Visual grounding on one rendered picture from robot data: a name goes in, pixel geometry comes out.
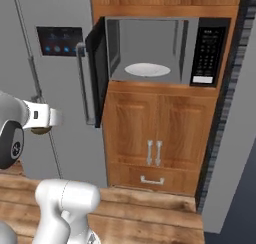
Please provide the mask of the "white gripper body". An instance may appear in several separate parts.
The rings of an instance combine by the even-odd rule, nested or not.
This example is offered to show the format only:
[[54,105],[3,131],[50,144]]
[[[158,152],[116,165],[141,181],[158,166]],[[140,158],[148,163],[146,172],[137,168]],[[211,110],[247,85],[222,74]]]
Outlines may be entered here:
[[57,109],[50,109],[50,120],[49,125],[50,126],[59,126],[62,124],[63,121],[63,115],[62,112]]

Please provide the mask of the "brown potato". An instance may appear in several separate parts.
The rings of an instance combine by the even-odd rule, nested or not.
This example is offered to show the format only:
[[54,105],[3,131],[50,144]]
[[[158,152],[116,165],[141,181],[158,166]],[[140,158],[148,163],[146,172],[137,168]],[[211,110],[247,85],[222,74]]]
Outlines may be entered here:
[[47,134],[48,132],[50,132],[51,129],[52,129],[52,126],[34,127],[34,128],[31,128],[31,132],[36,135],[44,135],[44,134]]

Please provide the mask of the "black microwave door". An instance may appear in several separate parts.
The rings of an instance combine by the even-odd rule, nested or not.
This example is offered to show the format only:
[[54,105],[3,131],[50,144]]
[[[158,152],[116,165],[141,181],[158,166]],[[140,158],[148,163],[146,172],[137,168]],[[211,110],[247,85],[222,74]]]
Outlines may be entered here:
[[86,52],[89,59],[89,69],[94,101],[95,127],[101,125],[105,97],[108,88],[108,61],[105,31],[105,18],[98,22],[85,39]]

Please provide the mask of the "white microwave turntable plate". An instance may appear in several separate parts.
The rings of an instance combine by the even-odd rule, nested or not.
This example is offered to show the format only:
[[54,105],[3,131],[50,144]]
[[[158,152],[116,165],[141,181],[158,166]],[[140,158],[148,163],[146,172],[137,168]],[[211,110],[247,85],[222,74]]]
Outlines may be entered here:
[[127,66],[125,72],[139,77],[160,77],[169,74],[171,69],[159,64],[135,63]]

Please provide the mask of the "silver microwave oven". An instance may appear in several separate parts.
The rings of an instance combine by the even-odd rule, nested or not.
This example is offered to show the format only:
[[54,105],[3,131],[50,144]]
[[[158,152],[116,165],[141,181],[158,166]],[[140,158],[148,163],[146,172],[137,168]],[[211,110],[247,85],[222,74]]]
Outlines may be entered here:
[[[229,18],[104,18],[109,82],[217,85]],[[160,77],[126,73],[125,68],[135,63],[159,64],[171,72]]]

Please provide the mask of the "grey fridge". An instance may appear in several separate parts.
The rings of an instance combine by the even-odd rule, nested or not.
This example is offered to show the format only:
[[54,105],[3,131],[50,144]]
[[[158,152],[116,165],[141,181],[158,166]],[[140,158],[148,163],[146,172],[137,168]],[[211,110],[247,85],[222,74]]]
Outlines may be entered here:
[[[85,121],[77,60],[44,56],[36,28],[92,29],[90,0],[19,0],[45,103],[63,113],[63,124],[52,128],[63,179],[107,186],[103,134]],[[94,115],[88,60],[83,60],[89,116]],[[0,90],[29,101],[36,95],[28,53],[14,0],[0,0]],[[21,156],[24,174],[32,179],[60,178],[47,134],[24,132]]]

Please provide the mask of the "wooden drawer front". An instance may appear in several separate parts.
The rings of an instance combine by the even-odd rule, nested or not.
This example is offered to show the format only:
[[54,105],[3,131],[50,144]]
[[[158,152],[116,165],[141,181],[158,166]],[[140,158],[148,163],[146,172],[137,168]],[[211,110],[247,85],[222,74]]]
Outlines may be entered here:
[[[147,180],[154,181],[164,178],[164,185],[141,183],[141,175],[144,175]],[[108,180],[110,185],[115,186],[150,189],[193,196],[197,188],[198,172],[110,163],[108,165]]]

